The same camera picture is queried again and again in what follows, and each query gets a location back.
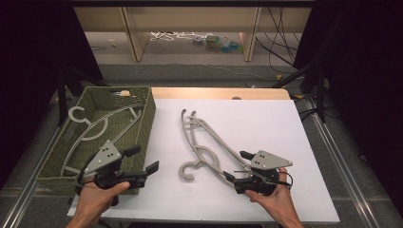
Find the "green basket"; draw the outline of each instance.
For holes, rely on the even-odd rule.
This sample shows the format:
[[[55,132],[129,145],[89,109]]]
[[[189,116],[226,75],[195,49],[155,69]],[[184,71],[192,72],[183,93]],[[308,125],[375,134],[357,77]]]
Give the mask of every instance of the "green basket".
[[[130,96],[120,96],[119,94],[122,90],[128,90]],[[139,110],[142,111],[141,118],[115,142],[115,146],[119,151],[123,151],[135,144],[141,146],[141,153],[123,159],[121,168],[127,172],[141,171],[144,168],[145,152],[156,111],[151,87],[90,86],[86,88],[77,104],[77,106],[82,107],[84,110],[74,110],[72,112],[74,118],[78,120],[86,118],[91,123],[94,123],[111,111],[135,104],[143,104],[142,106],[133,108],[136,113],[139,113]],[[67,166],[81,170],[91,154],[98,152],[99,148],[107,140],[112,141],[115,139],[133,119],[134,116],[128,109],[108,117],[105,132],[94,140],[80,141],[71,154]],[[36,177],[40,186],[47,193],[63,196],[74,194],[76,174],[69,171],[65,171],[63,177],[60,174],[68,151],[87,130],[87,127],[86,123],[75,123],[71,119],[65,122],[62,131],[54,145],[50,148],[48,157]],[[103,128],[104,122],[96,124],[86,133],[86,138],[97,135]],[[138,189],[133,189],[125,193],[135,195],[138,192]]]

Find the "human hand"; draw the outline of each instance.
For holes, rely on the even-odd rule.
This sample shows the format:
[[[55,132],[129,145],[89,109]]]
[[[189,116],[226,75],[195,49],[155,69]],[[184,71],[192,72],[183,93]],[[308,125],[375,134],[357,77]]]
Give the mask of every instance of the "human hand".
[[[68,227],[90,227],[98,222],[101,214],[111,205],[113,198],[130,187],[129,182],[121,182],[110,189],[101,189],[95,183],[84,185],[80,193],[76,212]]]
[[[287,170],[279,168],[278,171],[281,172],[278,180],[287,182],[287,175],[285,174]],[[245,195],[250,198],[251,202],[260,204],[283,227],[303,227],[294,207],[290,189],[287,186],[277,184],[272,195],[267,197],[251,190],[246,190]]]

